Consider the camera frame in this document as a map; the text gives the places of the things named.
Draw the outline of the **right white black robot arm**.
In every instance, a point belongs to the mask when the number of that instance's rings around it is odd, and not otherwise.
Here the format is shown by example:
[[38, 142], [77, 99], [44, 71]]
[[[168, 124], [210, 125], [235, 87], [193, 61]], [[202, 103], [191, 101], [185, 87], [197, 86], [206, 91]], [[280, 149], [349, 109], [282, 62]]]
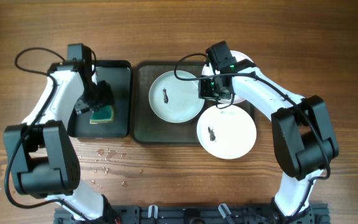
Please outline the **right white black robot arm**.
[[[200, 96], [219, 101], [235, 96], [247, 100], [271, 122], [275, 158], [283, 171], [280, 188], [272, 202], [281, 222], [304, 217], [309, 197], [318, 180], [331, 176], [330, 162], [339, 146], [326, 103], [319, 96], [294, 94], [267, 78], [249, 59], [224, 67], [206, 62], [199, 81]], [[201, 145], [221, 159], [247, 154], [256, 141], [256, 127], [238, 106], [208, 108], [197, 124]]]

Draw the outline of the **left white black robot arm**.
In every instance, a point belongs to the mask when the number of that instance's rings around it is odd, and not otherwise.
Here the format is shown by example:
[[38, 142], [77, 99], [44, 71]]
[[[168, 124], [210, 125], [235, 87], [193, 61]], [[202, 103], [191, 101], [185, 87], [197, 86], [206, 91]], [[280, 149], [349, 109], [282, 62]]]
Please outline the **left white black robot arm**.
[[94, 65], [68, 60], [51, 65], [47, 86], [21, 124], [3, 134], [7, 153], [4, 190], [15, 207], [57, 203], [83, 223], [119, 223], [107, 198], [81, 180], [80, 163], [67, 132], [76, 105], [89, 111], [106, 105], [108, 85], [93, 81]]

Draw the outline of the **green yellow sponge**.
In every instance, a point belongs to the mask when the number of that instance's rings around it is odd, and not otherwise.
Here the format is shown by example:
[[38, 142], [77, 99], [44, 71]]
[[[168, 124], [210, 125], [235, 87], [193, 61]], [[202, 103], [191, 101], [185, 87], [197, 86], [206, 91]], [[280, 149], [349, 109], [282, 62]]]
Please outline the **green yellow sponge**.
[[98, 111], [93, 111], [89, 119], [90, 124], [108, 123], [114, 120], [114, 108], [111, 105], [106, 105]]

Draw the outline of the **pale green plate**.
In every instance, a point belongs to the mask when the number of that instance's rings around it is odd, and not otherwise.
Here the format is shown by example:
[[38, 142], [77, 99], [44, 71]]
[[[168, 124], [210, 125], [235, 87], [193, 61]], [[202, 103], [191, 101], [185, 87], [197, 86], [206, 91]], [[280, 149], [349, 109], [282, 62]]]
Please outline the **pale green plate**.
[[184, 123], [196, 117], [204, 106], [198, 98], [198, 83], [193, 74], [178, 70], [161, 74], [150, 87], [149, 105], [162, 120]]

